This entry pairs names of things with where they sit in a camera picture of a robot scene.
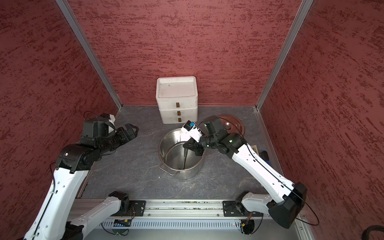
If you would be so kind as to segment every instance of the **mounting plate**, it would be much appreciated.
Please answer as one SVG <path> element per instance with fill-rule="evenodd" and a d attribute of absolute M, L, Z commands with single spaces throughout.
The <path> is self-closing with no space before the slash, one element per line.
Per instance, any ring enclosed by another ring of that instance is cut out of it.
<path fill-rule="evenodd" d="M 242 216 L 236 210 L 236 205 L 233 204 L 235 201 L 223 201 L 223 212 L 225 217 L 249 217 L 249 214 Z M 262 217 L 263 214 L 260 212 L 252 212 L 253 217 Z"/>
<path fill-rule="evenodd" d="M 142 200 L 129 200 L 131 206 L 135 209 L 135 217 L 142 217 L 145 210 L 145 201 Z"/>

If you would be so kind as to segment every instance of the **ventilation grille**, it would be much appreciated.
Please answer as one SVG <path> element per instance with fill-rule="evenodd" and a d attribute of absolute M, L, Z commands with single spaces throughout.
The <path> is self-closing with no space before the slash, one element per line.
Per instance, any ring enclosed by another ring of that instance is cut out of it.
<path fill-rule="evenodd" d="M 104 228 L 113 229 L 238 229 L 240 220 L 234 219 L 134 219 L 130 227 L 113 223 L 114 219 L 106 219 Z"/>

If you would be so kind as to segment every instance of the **pot rim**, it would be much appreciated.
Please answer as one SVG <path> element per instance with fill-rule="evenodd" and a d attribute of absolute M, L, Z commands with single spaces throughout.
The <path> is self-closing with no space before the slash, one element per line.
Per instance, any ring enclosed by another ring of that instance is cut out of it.
<path fill-rule="evenodd" d="M 199 165 L 199 164 L 204 160 L 205 152 L 206 152 L 205 149 L 204 149 L 203 155 L 201 156 L 200 161 L 199 161 L 198 163 L 196 163 L 195 165 L 193 165 L 192 167 L 187 168 L 187 169 L 174 169 L 174 168 L 171 168 L 170 166 L 168 166 L 168 165 L 164 162 L 163 158 L 160 156 L 160 144 L 161 144 L 161 142 L 164 140 L 164 138 L 165 138 L 166 136 L 168 136 L 168 134 L 170 134 L 170 133 L 172 133 L 172 132 L 174 132 L 174 131 L 177 131 L 177 130 L 181 130 L 181 128 L 177 128 L 177 129 L 174 129 L 174 130 L 170 131 L 169 133 L 167 133 L 167 134 L 161 139 L 161 141 L 160 141 L 160 143 L 159 143 L 159 146 L 158 146 L 158 148 L 157 148 L 157 154 L 159 155 L 159 158 L 160 158 L 161 163 L 163 163 L 164 166 L 166 166 L 167 168 L 169 168 L 169 169 L 171 169 L 171 170 L 173 170 L 173 171 L 178 171 L 178 172 L 188 171 L 188 170 L 191 170 L 192 168 L 195 168 L 197 165 Z"/>

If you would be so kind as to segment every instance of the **white lid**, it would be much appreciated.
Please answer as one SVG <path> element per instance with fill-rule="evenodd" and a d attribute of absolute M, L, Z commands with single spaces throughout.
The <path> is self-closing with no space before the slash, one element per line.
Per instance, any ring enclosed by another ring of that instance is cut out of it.
<path fill-rule="evenodd" d="M 161 102 L 175 99 L 197 99 L 197 85 L 194 76 L 157 79 L 156 100 Z"/>

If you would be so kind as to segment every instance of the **black cable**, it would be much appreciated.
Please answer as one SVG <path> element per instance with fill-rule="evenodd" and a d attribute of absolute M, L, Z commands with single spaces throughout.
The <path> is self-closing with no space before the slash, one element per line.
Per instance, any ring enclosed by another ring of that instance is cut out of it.
<path fill-rule="evenodd" d="M 132 212 L 131 212 L 131 220 L 134 219 L 135 216 L 136 216 L 136 210 L 135 210 L 135 207 L 132 206 L 132 208 L 133 208 L 133 217 L 132 217 Z"/>
<path fill-rule="evenodd" d="M 52 174 L 52 179 L 53 179 L 53 190 L 52 190 L 51 196 L 49 197 L 49 200 L 48 200 L 48 202 L 47 202 L 47 205 L 45 205 L 44 211 L 43 211 L 43 213 L 41 214 L 40 220 L 39 220 L 39 222 L 38 222 L 37 225 L 36 225 L 36 229 L 35 229 L 35 231 L 33 232 L 33 238 L 32 238 L 32 240 L 35 239 L 35 235 L 36 235 L 37 229 L 38 229 L 38 227 L 39 227 L 39 225 L 40 225 L 40 223 L 41 223 L 41 220 L 43 219 L 44 213 L 45 213 L 45 211 L 47 210 L 47 207 L 48 207 L 48 205 L 49 205 L 49 202 L 51 202 L 51 199 L 52 199 L 52 197 L 53 197 L 53 194 L 55 193 L 56 181 L 55 181 L 55 176 L 53 175 L 53 171 L 52 171 L 52 168 L 51 168 L 52 164 L 55 164 L 55 163 L 56 163 L 56 162 L 53 162 L 53 163 L 51 163 L 51 164 L 49 165 L 49 170 L 50 170 L 50 172 L 51 172 L 51 174 Z"/>
<path fill-rule="evenodd" d="M 379 232 L 384 232 L 384 227 L 380 225 L 372 225 L 369 226 L 366 230 L 361 235 L 361 240 L 369 240 L 369 234 L 371 231 L 379 231 Z"/>
<path fill-rule="evenodd" d="M 252 217 L 252 212 L 249 214 L 249 216 L 248 216 L 246 219 L 241 220 L 241 222 L 247 220 L 247 221 L 245 222 L 245 225 L 247 225 L 248 222 L 249 222 L 249 220 L 251 219 L 251 217 Z"/>
<path fill-rule="evenodd" d="M 231 206 L 232 204 L 235 204 L 236 202 L 231 202 L 230 204 L 228 204 L 227 206 L 224 207 L 224 210 L 226 210 L 229 206 Z"/>
<path fill-rule="evenodd" d="M 131 127 L 136 128 L 135 134 L 137 134 L 139 132 L 139 127 L 132 125 L 132 124 L 131 124 Z"/>
<path fill-rule="evenodd" d="M 126 216 L 127 214 L 131 214 L 131 218 L 132 218 L 132 208 L 129 208 L 129 212 L 126 212 L 122 215 L 122 217 Z"/>
<path fill-rule="evenodd" d="M 223 120 L 225 120 L 225 121 L 227 121 L 227 122 L 229 122 L 230 124 L 232 124 L 236 129 L 237 129 L 237 131 L 239 131 L 240 132 L 240 130 L 236 127 L 236 125 L 234 125 L 232 122 L 230 122 L 230 121 L 228 121 L 227 119 L 225 119 L 225 118 L 221 118 L 221 119 L 223 119 Z M 251 156 L 253 157 L 253 159 L 254 160 L 256 160 L 265 170 L 267 170 L 267 172 L 269 172 L 274 178 L 276 178 L 276 180 L 278 181 L 278 182 L 280 182 L 284 187 L 286 187 L 289 191 L 291 191 L 292 193 L 294 193 L 300 200 L 302 200 L 309 208 L 310 208 L 310 210 L 313 212 L 313 214 L 315 215 L 315 217 L 316 217 L 316 220 L 317 220 L 317 223 L 316 224 L 313 224 L 313 223 L 309 223 L 309 222 L 306 222 L 306 221 L 303 221 L 303 220 L 301 220 L 301 219 L 298 219 L 298 218 L 296 218 L 297 220 L 299 220 L 299 221 L 302 221 L 302 222 L 304 222 L 304 223 L 306 223 L 306 224 L 309 224 L 309 225 L 312 225 L 312 226 L 318 226 L 319 224 L 320 224 L 320 220 L 319 220 L 319 217 L 317 216 L 317 214 L 314 212 L 314 210 L 311 208 L 311 206 L 309 206 L 309 204 L 306 202 L 306 201 L 304 201 L 299 195 L 297 195 L 294 191 L 292 191 L 289 187 L 287 187 L 282 181 L 280 181 L 280 179 L 278 179 L 275 175 L 273 175 L 263 164 L 261 164 L 260 162 L 259 162 L 259 160 L 257 160 L 257 158 L 255 158 L 255 156 L 253 155 L 253 153 L 251 152 L 251 150 L 249 149 L 249 146 L 248 146 L 248 144 L 247 144 L 247 148 L 248 148 L 248 151 L 249 151 L 249 153 L 251 154 Z"/>
<path fill-rule="evenodd" d="M 260 223 L 259 223 L 259 226 L 257 227 L 257 229 L 259 229 L 260 225 L 262 224 L 263 218 L 264 218 L 264 214 L 262 215 L 262 219 L 260 220 Z M 251 232 L 249 235 L 254 234 L 257 231 L 257 229 L 255 231 Z"/>
<path fill-rule="evenodd" d="M 100 223 L 100 225 L 101 225 L 101 227 L 104 229 L 104 231 L 106 231 L 107 233 L 109 233 L 109 234 L 113 234 L 113 235 L 119 235 L 119 233 L 112 233 L 112 232 L 109 232 L 109 231 L 107 231 L 105 228 L 104 228 L 104 226 L 103 226 L 103 223 Z"/>
<path fill-rule="evenodd" d="M 86 113 L 92 113 L 93 115 L 95 115 L 97 118 L 99 117 L 99 116 L 97 116 L 94 112 L 91 112 L 91 111 L 85 111 L 84 113 L 83 113 L 83 118 L 84 118 L 84 120 L 85 120 L 85 114 Z"/>
<path fill-rule="evenodd" d="M 114 154 L 115 152 L 116 152 L 116 149 L 115 149 L 113 152 L 111 152 L 111 153 L 102 154 L 101 156 L 102 156 L 102 157 L 103 157 L 103 156 L 108 156 L 108 155 Z"/>

